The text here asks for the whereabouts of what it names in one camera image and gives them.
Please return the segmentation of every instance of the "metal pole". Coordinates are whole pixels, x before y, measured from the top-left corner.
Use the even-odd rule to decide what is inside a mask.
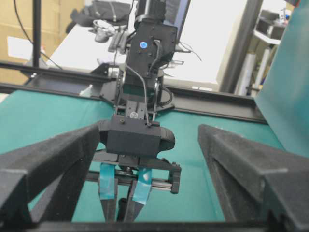
[[[234,93],[250,46],[253,30],[260,14],[263,0],[247,0],[247,4],[237,32],[231,57],[229,58],[220,92]]]
[[[41,54],[41,0],[33,0],[33,66],[39,67]]]

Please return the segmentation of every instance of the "teal tape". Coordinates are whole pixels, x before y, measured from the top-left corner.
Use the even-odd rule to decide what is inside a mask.
[[[115,165],[101,164],[99,195],[100,200],[115,198]]]
[[[133,201],[146,205],[151,190],[152,169],[139,170],[139,178],[135,187]]]

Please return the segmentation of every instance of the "cardboard box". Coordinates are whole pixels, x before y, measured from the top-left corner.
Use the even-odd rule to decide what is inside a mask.
[[[290,11],[293,11],[294,10],[294,6],[289,4],[288,2],[286,3],[286,9],[287,10],[290,10]]]
[[[59,33],[59,12],[61,0],[42,0],[42,31]],[[32,0],[16,0],[19,17],[26,29],[32,28]],[[19,26],[13,0],[0,1],[0,23]]]
[[[25,36],[22,30],[16,26],[8,26],[0,24],[0,59],[12,62],[25,63],[26,59],[11,57],[8,54],[8,36],[13,38],[22,38]],[[30,36],[32,34],[31,29],[26,30]],[[57,33],[54,32],[42,32],[41,44],[46,54],[51,56],[60,44],[60,38]],[[11,83],[11,84],[23,84],[27,78],[17,70],[1,69],[0,70],[0,82]]]
[[[32,39],[32,0],[16,0],[16,5],[22,24]],[[72,10],[80,10],[83,6],[84,0],[42,0],[41,46],[49,57],[66,37],[65,30],[71,22]],[[0,59],[26,63],[26,58],[9,56],[8,37],[26,38],[17,21],[13,0],[0,0]],[[0,82],[21,85],[26,81],[20,71],[0,69]]]

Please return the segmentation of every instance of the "green tablecloth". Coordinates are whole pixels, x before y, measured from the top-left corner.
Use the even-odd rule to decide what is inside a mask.
[[[16,91],[0,103],[0,154],[110,118],[112,112],[113,108],[101,101]],[[174,111],[162,113],[158,121],[172,130],[176,137],[175,148],[160,153],[158,157],[181,165],[180,193],[172,195],[153,190],[137,221],[224,220],[197,142],[200,124],[219,127],[247,139],[282,148],[268,125]],[[99,163],[93,162],[90,169],[98,171]],[[167,172],[154,171],[153,177],[166,178]],[[127,187],[119,187],[118,197],[125,197],[126,192]],[[73,221],[104,221],[96,183],[85,182]]]

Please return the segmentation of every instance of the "black cable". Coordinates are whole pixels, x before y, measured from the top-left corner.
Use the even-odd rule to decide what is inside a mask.
[[[16,14],[16,17],[17,17],[17,20],[18,20],[18,23],[19,23],[19,26],[21,27],[24,35],[26,36],[26,38],[30,41],[30,43],[32,43],[33,45],[33,41],[30,39],[30,37],[28,36],[21,20],[20,20],[20,17],[19,17],[19,14],[18,14],[18,11],[17,11],[17,6],[16,6],[16,0],[13,0],[14,1],[14,8],[15,8],[15,14]],[[40,51],[40,53],[45,56],[47,59],[49,59],[53,64],[55,64],[58,68],[62,69],[59,65],[57,65],[55,62],[53,62],[45,53],[43,53],[42,51]]]
[[[195,51],[193,51],[192,49],[190,49],[190,48],[188,48],[188,47],[186,47],[186,46],[184,46],[183,44],[183,42],[179,42],[185,49],[187,49],[188,51],[190,51],[190,52],[192,52],[193,54],[195,54],[198,58],[199,58],[199,60],[202,62],[202,59],[201,59],[201,57],[195,52]]]
[[[131,34],[128,35],[128,39],[131,38],[132,35],[134,35],[136,33],[136,30],[134,30]]]
[[[131,70],[136,76],[139,77],[140,81],[143,84],[144,87],[144,95],[145,95],[145,115],[146,115],[146,119],[147,119],[147,125],[151,126],[150,122],[149,122],[149,114],[148,114],[148,105],[147,105],[147,87],[146,87],[146,82],[144,80],[144,78],[137,72],[135,71],[133,68],[131,68],[130,66],[128,66],[128,64],[126,64],[126,67]]]
[[[162,87],[162,90],[167,92],[169,94],[170,98],[169,98],[168,101],[160,102],[158,105],[161,106],[161,107],[170,104],[173,101],[173,98],[174,98],[173,93],[168,88]]]
[[[162,44],[160,43],[160,41],[154,41],[155,45],[158,47],[157,52],[156,52],[156,58],[155,60],[152,62],[150,68],[149,68],[149,72],[151,73],[151,71],[153,70],[153,68],[155,67],[155,64],[157,62],[160,61],[163,51],[162,51]]]

